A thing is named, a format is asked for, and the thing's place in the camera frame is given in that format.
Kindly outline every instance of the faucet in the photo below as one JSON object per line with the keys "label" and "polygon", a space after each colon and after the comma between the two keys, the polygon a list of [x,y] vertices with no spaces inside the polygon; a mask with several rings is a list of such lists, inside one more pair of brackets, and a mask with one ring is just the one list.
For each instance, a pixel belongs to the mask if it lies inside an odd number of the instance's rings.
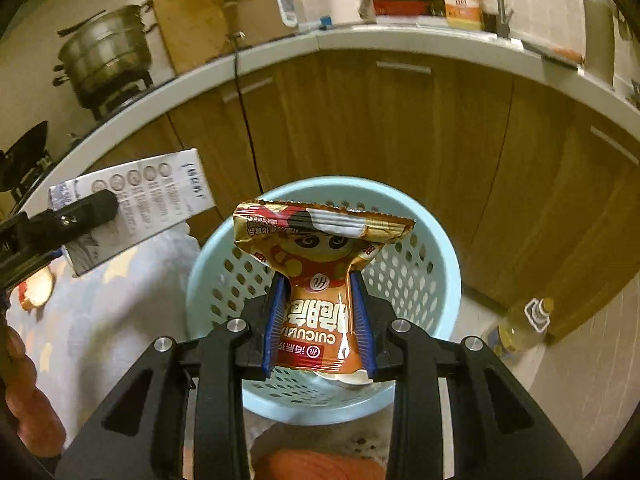
{"label": "faucet", "polygon": [[504,7],[504,0],[498,0],[498,19],[496,23],[496,29],[498,33],[498,37],[509,39],[509,35],[511,33],[511,29],[509,27],[509,20],[511,19],[511,15],[513,11],[507,15],[507,11]]}

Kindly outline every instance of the yellow bottle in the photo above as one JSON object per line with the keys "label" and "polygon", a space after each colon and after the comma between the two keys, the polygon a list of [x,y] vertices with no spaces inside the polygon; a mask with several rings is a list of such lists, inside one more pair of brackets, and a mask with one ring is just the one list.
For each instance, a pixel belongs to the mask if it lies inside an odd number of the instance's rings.
{"label": "yellow bottle", "polygon": [[444,0],[450,27],[482,30],[482,0]]}
{"label": "yellow bottle", "polygon": [[544,340],[553,309],[554,301],[551,298],[534,298],[524,308],[511,307],[483,339],[501,359],[524,352]]}

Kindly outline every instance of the cutting board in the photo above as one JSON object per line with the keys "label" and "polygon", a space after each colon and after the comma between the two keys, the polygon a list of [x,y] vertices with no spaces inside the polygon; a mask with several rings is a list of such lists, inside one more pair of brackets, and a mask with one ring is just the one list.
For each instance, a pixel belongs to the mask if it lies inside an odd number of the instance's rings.
{"label": "cutting board", "polygon": [[231,51],[224,0],[153,0],[156,20],[177,75]]}

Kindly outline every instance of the white carton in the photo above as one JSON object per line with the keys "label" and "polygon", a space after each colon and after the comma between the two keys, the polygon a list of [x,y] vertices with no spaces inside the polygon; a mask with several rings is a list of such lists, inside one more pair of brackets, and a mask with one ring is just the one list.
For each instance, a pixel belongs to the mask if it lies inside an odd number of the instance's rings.
{"label": "white carton", "polygon": [[49,189],[58,210],[98,190],[118,197],[116,218],[65,246],[76,275],[215,206],[198,150],[143,158],[85,174]]}

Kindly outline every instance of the plastic basket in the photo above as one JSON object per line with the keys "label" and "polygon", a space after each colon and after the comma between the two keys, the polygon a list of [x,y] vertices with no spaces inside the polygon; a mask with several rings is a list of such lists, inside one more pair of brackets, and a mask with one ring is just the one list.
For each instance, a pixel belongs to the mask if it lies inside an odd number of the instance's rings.
{"label": "plastic basket", "polygon": [[[449,238],[419,203],[404,193],[362,178],[329,176],[287,184],[265,200],[329,203],[379,210],[416,220],[402,242],[384,247],[362,271],[370,294],[389,300],[398,317],[430,335],[448,339],[460,307],[458,260]],[[196,260],[187,292],[187,329],[202,337],[237,317],[244,300],[265,294],[273,271],[233,242],[228,218]],[[242,401],[258,415],[289,424],[335,424],[375,413],[394,400],[394,382],[349,386],[313,372],[276,367],[266,382],[244,381]]]}

